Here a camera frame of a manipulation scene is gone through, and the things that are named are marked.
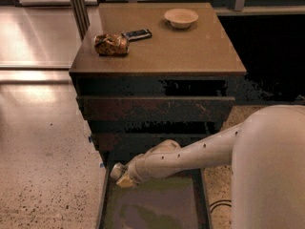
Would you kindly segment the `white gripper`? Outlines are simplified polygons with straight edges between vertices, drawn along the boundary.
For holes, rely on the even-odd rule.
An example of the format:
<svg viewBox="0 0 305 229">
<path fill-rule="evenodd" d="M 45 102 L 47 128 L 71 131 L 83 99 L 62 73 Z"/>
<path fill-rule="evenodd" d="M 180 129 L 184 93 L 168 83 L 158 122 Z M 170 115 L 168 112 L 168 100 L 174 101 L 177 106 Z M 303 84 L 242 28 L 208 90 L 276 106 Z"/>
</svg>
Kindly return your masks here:
<svg viewBox="0 0 305 229">
<path fill-rule="evenodd" d="M 131 188 L 148 179 L 148 173 L 145 165 L 145 157 L 143 155 L 135 156 L 127 164 L 127 173 L 124 173 L 116 184 L 121 188 Z"/>
</svg>

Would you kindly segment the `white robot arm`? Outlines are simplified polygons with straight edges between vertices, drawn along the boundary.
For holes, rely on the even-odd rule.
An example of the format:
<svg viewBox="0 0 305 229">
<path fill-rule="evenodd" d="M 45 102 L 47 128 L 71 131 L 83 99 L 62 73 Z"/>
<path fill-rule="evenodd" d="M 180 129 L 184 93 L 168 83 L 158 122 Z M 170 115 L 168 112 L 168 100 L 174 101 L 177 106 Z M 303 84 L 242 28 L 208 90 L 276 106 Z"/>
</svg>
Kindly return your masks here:
<svg viewBox="0 0 305 229">
<path fill-rule="evenodd" d="M 180 171 L 232 166 L 233 229 L 305 229 L 305 107 L 275 105 L 186 147 L 166 140 L 111 177 L 121 187 Z"/>
</svg>

